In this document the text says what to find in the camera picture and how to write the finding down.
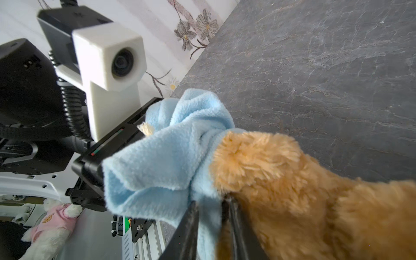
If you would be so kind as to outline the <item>brown teddy bear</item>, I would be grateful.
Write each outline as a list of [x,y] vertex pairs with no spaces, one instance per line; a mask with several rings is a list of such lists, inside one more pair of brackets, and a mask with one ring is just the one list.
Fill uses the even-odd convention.
[[210,165],[271,260],[413,260],[416,183],[341,177],[284,134],[229,132]]

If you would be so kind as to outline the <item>light blue fleece hoodie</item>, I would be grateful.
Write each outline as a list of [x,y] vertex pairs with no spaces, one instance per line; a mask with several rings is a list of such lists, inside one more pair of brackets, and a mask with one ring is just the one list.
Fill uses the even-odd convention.
[[152,133],[102,163],[107,209],[116,215],[160,220],[177,227],[191,202],[199,208],[197,252],[216,257],[223,198],[210,164],[235,124],[215,93],[188,89],[149,107]]

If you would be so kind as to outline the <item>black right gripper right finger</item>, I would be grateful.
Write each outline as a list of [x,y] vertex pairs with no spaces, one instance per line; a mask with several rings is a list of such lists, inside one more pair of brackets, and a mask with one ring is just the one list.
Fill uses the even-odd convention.
[[268,260],[250,221],[233,195],[223,200],[223,223],[230,227],[232,260]]

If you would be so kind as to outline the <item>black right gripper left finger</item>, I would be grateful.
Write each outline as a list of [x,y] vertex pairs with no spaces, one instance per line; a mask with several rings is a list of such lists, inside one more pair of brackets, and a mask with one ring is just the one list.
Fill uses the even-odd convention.
[[198,226],[199,209],[197,203],[192,201],[159,260],[195,260]]

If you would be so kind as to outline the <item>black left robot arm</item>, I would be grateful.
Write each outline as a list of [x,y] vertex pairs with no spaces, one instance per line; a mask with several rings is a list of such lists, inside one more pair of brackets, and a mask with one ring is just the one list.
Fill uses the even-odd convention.
[[104,159],[141,138],[138,125],[157,101],[143,96],[143,38],[77,1],[39,11],[50,45],[1,45],[1,171],[78,176],[65,196],[106,211]]

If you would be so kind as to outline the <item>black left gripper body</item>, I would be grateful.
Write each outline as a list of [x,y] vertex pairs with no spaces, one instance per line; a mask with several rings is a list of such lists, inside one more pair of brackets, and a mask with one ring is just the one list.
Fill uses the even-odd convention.
[[73,188],[68,188],[65,195],[71,202],[85,209],[98,212],[107,211],[104,200],[103,161],[128,145],[144,138],[138,125],[145,121],[149,107],[162,98],[155,97],[133,113],[104,138],[92,145],[80,157],[74,160],[71,169],[79,176]]

